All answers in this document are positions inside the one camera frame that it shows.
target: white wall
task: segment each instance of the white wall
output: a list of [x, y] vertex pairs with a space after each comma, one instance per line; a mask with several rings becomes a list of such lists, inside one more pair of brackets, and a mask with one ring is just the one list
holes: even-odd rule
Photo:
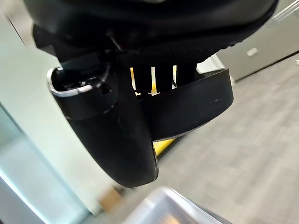
[[97, 165], [63, 117], [46, 86], [57, 59], [27, 49], [0, 18], [0, 102], [92, 213], [113, 180]]

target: chrome trim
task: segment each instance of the chrome trim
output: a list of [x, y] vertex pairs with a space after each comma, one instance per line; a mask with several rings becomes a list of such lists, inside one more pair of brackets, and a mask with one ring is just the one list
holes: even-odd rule
[[91, 85], [86, 85], [83, 87], [78, 87], [76, 89], [73, 90], [67, 90], [67, 91], [57, 91], [52, 84], [52, 74], [54, 72], [55, 69], [61, 70], [62, 68], [52, 68], [48, 71], [47, 73], [47, 82], [48, 82], [48, 88], [51, 91], [51, 93], [55, 96], [58, 97], [73, 97], [76, 96], [80, 93], [84, 93], [87, 91], [90, 91], [91, 89], [93, 89], [93, 87]]

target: floor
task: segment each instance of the floor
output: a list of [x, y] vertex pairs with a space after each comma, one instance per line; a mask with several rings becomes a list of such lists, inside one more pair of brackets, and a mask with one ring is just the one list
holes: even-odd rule
[[86, 224], [120, 224], [158, 186], [172, 187], [234, 224], [299, 220], [299, 55], [234, 86], [221, 116], [175, 142], [159, 178], [129, 193], [114, 213]]

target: silver metal surface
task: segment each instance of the silver metal surface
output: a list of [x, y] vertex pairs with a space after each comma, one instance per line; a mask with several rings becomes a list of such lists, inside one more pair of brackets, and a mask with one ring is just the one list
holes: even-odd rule
[[122, 224], [221, 224], [173, 189], [160, 187], [147, 196]]
[[48, 87], [49, 87], [49, 90], [51, 91], [51, 93], [53, 95], [58, 96], [58, 97], [72, 97], [72, 96], [76, 96], [80, 93], [90, 91], [93, 88], [91, 85], [86, 85], [86, 86], [83, 86], [83, 87], [78, 87], [78, 88], [73, 89], [73, 90], [57, 91], [54, 88], [53, 83], [52, 83], [52, 74], [53, 74], [55, 69], [56, 68], [52, 68], [47, 73]]

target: yellow object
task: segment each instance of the yellow object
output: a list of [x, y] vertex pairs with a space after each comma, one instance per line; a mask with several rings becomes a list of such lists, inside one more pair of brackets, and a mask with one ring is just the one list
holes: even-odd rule
[[[132, 86], [135, 89], [134, 70], [133, 70], [133, 68], [130, 68], [130, 71], [131, 71]], [[176, 74], [176, 72], [177, 72], [177, 67], [176, 66], [173, 67], [173, 71], [174, 71], [174, 74]], [[153, 84], [152, 84], [151, 93], [152, 93], [152, 95], [157, 94], [157, 89], [156, 89], [156, 83], [155, 82], [153, 82]], [[156, 154], [160, 155], [174, 140], [175, 139], [169, 139], [169, 140], [165, 140], [165, 141], [154, 142], [154, 148], [155, 148]]]
[[157, 155], [160, 155], [175, 139], [154, 142], [154, 148]]

